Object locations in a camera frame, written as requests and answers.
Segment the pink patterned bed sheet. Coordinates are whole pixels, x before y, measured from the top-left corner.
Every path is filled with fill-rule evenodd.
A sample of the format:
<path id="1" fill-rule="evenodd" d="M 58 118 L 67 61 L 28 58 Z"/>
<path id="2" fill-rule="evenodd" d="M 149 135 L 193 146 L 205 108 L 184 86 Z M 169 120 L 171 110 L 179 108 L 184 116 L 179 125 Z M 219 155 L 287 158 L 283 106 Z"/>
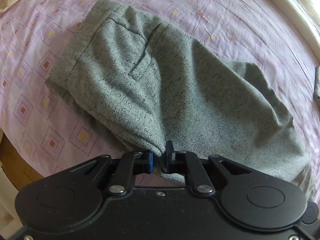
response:
<path id="1" fill-rule="evenodd" d="M 1 12 L 1 130 L 31 168 L 49 176 L 132 144 L 82 119 L 46 80 L 99 0 L 19 0 Z M 112 0 L 149 12 L 193 35 L 225 60 L 257 64 L 293 115 L 319 197 L 317 56 L 270 0 Z"/>

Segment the folded grey garment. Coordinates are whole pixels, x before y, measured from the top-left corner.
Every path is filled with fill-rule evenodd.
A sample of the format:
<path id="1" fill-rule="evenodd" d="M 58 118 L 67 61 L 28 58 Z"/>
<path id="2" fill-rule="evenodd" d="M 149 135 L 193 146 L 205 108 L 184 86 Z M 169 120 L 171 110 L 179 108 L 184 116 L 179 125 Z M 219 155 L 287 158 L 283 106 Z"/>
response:
<path id="1" fill-rule="evenodd" d="M 318 102 L 320 101 L 320 67 L 316 67 L 315 71 L 315 88 L 314 88 L 314 94 L 313 97 Z"/>

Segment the grey speckled pant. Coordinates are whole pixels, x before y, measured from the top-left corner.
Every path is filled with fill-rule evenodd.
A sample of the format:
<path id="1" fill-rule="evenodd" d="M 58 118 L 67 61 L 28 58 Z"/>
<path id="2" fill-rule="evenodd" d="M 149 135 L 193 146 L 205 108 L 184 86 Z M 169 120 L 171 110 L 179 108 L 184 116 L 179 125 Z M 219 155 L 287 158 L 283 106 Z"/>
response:
<path id="1" fill-rule="evenodd" d="M 154 14 L 99 0 L 46 81 L 100 134 L 161 155 L 167 140 L 312 183 L 293 117 L 248 62 L 217 58 Z"/>

